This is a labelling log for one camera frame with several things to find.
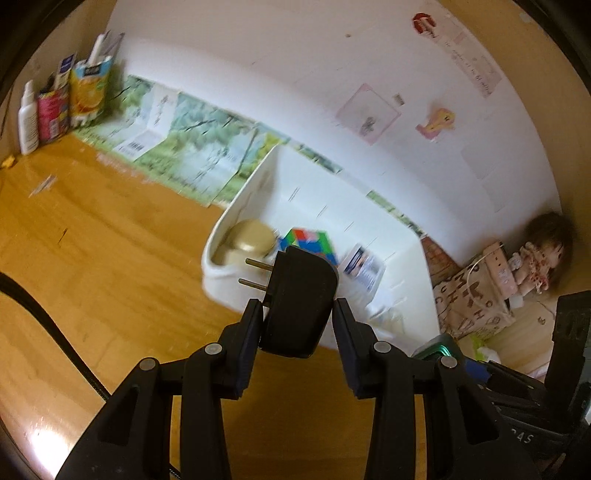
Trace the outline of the colourful rubik's cube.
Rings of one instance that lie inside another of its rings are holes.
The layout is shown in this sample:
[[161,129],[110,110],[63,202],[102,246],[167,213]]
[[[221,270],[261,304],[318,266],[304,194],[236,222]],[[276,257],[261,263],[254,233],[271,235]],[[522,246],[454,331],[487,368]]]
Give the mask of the colourful rubik's cube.
[[334,266],[339,265],[338,257],[332,241],[325,231],[304,228],[291,228],[287,234],[279,239],[280,251],[286,251],[287,247],[294,246],[308,253],[321,256]]

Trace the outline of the white plastic storage bin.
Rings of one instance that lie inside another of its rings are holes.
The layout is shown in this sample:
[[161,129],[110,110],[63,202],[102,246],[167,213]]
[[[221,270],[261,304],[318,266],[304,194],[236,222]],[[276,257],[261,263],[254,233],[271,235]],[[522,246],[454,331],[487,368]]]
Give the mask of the white plastic storage bin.
[[338,296],[379,339],[411,353],[439,335],[419,237],[338,175],[276,145],[205,244],[205,294],[236,312],[263,299],[274,259],[288,246],[338,271]]

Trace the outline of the clear floss pick box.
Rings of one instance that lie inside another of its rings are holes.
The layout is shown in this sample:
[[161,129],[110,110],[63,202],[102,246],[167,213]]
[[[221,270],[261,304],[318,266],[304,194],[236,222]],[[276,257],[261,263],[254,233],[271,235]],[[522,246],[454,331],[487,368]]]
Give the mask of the clear floss pick box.
[[362,244],[353,246],[339,263],[342,278],[356,291],[374,295],[383,279],[386,264]]

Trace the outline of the pink framed wall sticker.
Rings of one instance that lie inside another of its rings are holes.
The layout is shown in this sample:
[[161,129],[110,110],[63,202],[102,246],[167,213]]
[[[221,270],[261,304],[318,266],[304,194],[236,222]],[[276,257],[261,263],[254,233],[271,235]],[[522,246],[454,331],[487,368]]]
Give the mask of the pink framed wall sticker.
[[374,145],[396,122],[402,113],[382,96],[363,83],[356,93],[339,109],[335,118],[339,124]]

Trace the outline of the green tissue pack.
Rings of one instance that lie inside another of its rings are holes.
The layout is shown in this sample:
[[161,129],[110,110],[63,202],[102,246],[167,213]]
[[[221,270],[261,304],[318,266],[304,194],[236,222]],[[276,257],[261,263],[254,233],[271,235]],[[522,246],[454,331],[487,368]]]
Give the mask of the green tissue pack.
[[498,352],[490,348],[487,343],[476,335],[469,336],[469,344],[472,347],[472,358],[476,361],[501,364],[501,358]]

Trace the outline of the patterned beige fabric bag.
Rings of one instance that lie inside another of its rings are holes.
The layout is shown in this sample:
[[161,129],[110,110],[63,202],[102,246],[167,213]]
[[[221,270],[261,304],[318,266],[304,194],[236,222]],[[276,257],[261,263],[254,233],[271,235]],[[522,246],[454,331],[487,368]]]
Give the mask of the patterned beige fabric bag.
[[515,322],[484,261],[474,262],[433,289],[440,331],[459,340],[487,340]]

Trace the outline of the orange juice carton holder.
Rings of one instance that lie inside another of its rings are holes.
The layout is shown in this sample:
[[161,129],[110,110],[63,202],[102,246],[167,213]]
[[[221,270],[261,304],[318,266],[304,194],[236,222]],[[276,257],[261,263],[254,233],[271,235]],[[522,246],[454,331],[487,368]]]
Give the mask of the orange juice carton holder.
[[69,77],[69,121],[71,128],[95,120],[105,102],[112,56],[106,54],[110,32],[97,36],[87,59],[77,61]]

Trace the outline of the yellow pony wall sticker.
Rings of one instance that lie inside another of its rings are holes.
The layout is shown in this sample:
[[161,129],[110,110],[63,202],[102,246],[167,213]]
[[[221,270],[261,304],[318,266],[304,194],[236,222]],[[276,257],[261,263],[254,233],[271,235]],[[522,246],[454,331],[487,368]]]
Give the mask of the yellow pony wall sticker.
[[440,108],[432,112],[425,124],[419,124],[416,130],[426,139],[433,141],[442,132],[455,128],[456,114],[447,109]]

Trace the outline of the red pen holder can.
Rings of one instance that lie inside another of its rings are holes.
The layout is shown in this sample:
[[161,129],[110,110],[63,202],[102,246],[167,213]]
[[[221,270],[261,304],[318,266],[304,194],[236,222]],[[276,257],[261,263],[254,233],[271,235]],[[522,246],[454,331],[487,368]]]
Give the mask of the red pen holder can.
[[64,135],[69,126],[69,78],[76,54],[64,57],[37,97],[38,130],[42,144]]

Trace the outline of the white spray bottle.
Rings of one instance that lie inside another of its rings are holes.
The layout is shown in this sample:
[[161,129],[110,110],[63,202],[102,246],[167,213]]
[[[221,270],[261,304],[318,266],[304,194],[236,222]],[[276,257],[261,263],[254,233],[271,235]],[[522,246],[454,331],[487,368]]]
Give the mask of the white spray bottle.
[[18,111],[19,146],[22,155],[29,155],[39,146],[37,100],[33,81],[26,82]]

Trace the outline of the brown cartoon cardboard panel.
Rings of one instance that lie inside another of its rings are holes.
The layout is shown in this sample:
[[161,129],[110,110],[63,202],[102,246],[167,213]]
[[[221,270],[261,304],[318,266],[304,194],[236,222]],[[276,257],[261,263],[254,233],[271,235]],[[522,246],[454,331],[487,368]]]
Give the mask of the brown cartoon cardboard panel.
[[421,244],[428,265],[429,275],[433,286],[456,275],[462,270],[445,250],[430,236],[424,236]]

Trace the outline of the brown haired rag doll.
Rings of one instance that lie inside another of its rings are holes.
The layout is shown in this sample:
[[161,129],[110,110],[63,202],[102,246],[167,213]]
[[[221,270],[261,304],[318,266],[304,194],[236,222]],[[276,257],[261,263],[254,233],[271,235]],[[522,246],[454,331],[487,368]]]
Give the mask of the brown haired rag doll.
[[565,216],[548,212],[532,219],[525,243],[509,260],[519,294],[542,294],[556,287],[571,263],[574,240],[574,226]]

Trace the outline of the landscape picture calendar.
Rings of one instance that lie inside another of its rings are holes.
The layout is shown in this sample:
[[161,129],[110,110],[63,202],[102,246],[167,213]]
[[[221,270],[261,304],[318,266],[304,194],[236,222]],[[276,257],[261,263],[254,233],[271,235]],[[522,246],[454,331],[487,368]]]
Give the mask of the landscape picture calendar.
[[168,133],[148,127],[155,93],[162,85],[135,76],[113,80],[103,117],[75,131],[94,148],[133,164],[148,178],[204,206],[228,206],[276,145],[286,145],[332,174],[339,164],[282,132],[176,92]]

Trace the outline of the red wall sticker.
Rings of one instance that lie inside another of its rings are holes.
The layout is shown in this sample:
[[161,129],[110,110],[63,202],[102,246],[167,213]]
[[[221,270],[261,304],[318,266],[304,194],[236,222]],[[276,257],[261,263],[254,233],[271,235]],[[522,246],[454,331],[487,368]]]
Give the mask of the red wall sticker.
[[427,35],[432,38],[437,37],[437,22],[430,14],[419,12],[412,18],[412,22],[413,27],[420,35]]

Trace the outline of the black power plug adapter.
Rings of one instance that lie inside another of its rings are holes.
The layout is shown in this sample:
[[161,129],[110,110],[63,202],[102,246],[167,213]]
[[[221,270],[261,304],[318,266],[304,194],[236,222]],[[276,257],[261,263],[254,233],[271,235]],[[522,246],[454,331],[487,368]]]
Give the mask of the black power plug adapter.
[[287,358],[307,359],[325,331],[339,284],[338,271],[325,258],[296,246],[278,252],[273,264],[252,258],[245,263],[270,272],[266,285],[240,278],[242,285],[263,290],[259,347]]

